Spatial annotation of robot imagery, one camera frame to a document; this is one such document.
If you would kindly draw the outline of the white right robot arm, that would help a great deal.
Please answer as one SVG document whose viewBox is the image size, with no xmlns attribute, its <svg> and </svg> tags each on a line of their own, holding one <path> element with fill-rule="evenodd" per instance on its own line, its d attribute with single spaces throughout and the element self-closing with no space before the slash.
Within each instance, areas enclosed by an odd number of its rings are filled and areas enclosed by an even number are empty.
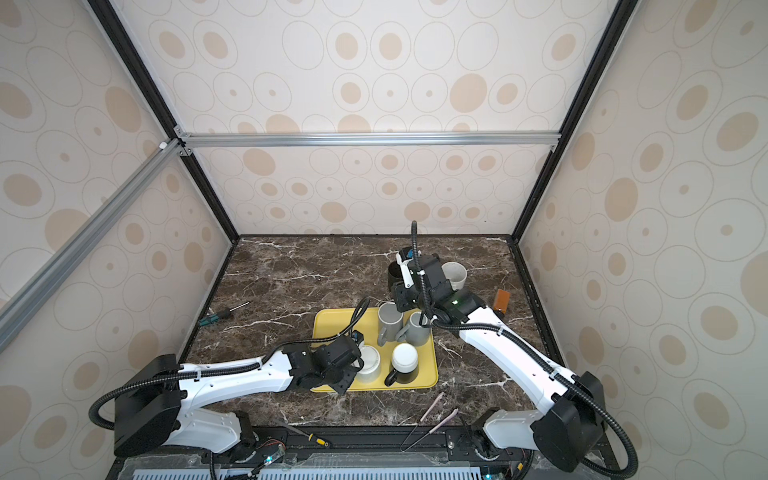
<svg viewBox="0 0 768 480">
<path fill-rule="evenodd" d="M 584 465 L 612 478 L 628 479 L 637 473 L 636 448 L 608 413 L 604 388 L 597 377 L 578 375 L 549 359 L 514 333 L 468 288 L 454 289 L 437 256 L 405 248 L 397 253 L 396 264 L 402 275 L 391 287 L 397 309 L 405 312 L 417 308 L 426 317 L 426 327 L 448 331 L 475 347 L 534 405 L 528 412 L 498 410 L 485 420 L 482 432 L 494 448 L 536 450 L 566 472 Z M 587 457 L 606 430 L 614 432 L 627 455 L 626 466 L 619 470 Z"/>
</svg>

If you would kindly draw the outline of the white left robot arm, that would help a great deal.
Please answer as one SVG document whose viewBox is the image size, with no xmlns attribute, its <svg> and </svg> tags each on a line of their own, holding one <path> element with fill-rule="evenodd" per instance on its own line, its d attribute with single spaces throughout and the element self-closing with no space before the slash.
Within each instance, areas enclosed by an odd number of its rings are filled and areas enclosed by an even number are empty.
<svg viewBox="0 0 768 480">
<path fill-rule="evenodd" d="M 293 342 L 260 358 L 218 364 L 180 364 L 174 355 L 156 357 L 125 385 L 98 398 L 90 421 L 114 433 L 121 458 L 162 446 L 206 449 L 229 463 L 251 460 L 259 438 L 243 412 L 218 413 L 210 405 L 257 394 L 329 386 L 339 394 L 364 364 L 358 331 L 323 339 L 321 345 Z"/>
</svg>

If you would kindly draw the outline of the black mug white bottom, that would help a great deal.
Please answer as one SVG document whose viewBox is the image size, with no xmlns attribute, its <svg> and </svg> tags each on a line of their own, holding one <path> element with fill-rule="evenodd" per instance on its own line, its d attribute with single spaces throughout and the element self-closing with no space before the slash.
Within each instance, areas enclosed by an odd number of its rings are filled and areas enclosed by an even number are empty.
<svg viewBox="0 0 768 480">
<path fill-rule="evenodd" d="M 392 351 L 390 372 L 384 380 L 386 387 L 394 384 L 410 384 L 419 373 L 417 349 L 409 343 L 401 343 Z"/>
</svg>

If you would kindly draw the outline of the white mug front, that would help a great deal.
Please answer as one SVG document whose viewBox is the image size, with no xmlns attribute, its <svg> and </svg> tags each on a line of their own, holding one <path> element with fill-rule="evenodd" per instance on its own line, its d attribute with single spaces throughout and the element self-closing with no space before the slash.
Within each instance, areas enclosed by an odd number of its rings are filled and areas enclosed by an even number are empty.
<svg viewBox="0 0 768 480">
<path fill-rule="evenodd" d="M 370 345 L 360 347 L 363 366 L 357 372 L 356 381 L 360 384 L 373 384 L 381 372 L 381 356 L 379 351 Z"/>
</svg>

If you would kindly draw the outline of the tall grey mug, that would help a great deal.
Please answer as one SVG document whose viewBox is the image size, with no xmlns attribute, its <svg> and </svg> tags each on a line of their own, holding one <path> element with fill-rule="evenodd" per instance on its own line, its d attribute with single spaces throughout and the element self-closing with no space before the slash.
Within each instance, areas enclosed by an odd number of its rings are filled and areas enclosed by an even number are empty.
<svg viewBox="0 0 768 480">
<path fill-rule="evenodd" d="M 385 302 L 378 307 L 377 318 L 377 345 L 383 347 L 389 342 L 395 342 L 403 326 L 404 314 L 394 302 Z"/>
</svg>

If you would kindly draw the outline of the white speckled mug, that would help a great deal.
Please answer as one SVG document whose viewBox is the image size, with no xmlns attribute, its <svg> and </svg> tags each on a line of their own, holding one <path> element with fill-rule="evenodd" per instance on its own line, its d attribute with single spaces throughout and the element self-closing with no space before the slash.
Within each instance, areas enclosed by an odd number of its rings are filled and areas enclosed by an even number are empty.
<svg viewBox="0 0 768 480">
<path fill-rule="evenodd" d="M 468 271 L 458 262 L 446 262 L 442 265 L 442 271 L 454 291 L 459 291 L 465 286 Z"/>
</svg>

